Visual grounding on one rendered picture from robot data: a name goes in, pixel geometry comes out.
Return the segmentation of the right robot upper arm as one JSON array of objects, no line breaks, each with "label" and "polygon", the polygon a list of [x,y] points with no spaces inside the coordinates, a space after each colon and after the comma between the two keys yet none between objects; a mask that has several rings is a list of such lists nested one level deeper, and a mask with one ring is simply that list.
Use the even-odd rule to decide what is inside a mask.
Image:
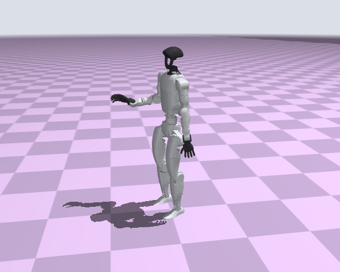
[{"label": "right robot upper arm", "polygon": [[160,73],[158,74],[158,85],[157,85],[157,88],[156,88],[158,92],[152,95],[152,100],[153,100],[153,102],[154,102],[155,104],[158,104],[158,103],[161,102],[161,95],[160,95],[160,78],[161,78],[162,73],[164,73],[164,72],[160,72]]}]

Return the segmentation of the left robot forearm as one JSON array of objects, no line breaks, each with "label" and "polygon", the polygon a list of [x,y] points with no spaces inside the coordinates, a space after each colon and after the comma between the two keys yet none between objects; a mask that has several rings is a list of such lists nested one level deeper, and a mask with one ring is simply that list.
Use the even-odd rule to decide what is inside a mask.
[{"label": "left robot forearm", "polygon": [[190,140],[190,114],[187,108],[181,110],[182,117],[180,118],[182,133],[184,135],[184,141]]}]

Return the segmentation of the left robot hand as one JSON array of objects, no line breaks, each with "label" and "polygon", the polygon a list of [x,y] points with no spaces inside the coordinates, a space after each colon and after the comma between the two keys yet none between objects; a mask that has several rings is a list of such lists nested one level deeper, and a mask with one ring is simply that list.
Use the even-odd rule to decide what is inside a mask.
[{"label": "left robot hand", "polygon": [[193,145],[191,144],[191,135],[190,135],[190,140],[189,141],[184,141],[184,135],[182,136],[183,138],[183,148],[181,149],[181,152],[180,154],[182,154],[183,150],[184,150],[184,156],[186,157],[186,153],[188,155],[188,158],[189,158],[189,152],[190,152],[190,156],[192,157],[192,152],[193,152],[193,155],[195,156],[195,153],[194,153],[194,148],[193,148]]}]

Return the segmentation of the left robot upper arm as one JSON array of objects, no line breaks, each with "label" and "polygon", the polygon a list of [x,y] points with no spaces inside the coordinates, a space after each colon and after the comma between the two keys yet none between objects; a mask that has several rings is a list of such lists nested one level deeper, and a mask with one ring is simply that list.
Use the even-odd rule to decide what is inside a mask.
[{"label": "left robot upper arm", "polygon": [[183,108],[187,108],[189,111],[189,83],[184,78],[177,78],[176,81],[176,89],[178,90],[179,100],[181,103],[181,107],[178,108],[177,113],[179,116],[181,115],[181,110]]}]

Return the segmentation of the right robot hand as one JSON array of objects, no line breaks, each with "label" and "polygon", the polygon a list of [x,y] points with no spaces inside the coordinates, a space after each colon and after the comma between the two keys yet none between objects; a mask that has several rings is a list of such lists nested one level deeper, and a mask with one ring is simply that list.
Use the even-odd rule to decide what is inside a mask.
[{"label": "right robot hand", "polygon": [[115,101],[121,101],[123,103],[127,103],[128,105],[130,105],[130,103],[135,103],[134,99],[132,98],[128,99],[126,96],[121,95],[121,94],[114,94],[111,96],[111,99],[112,99],[111,101],[113,101],[112,103],[114,103]]}]

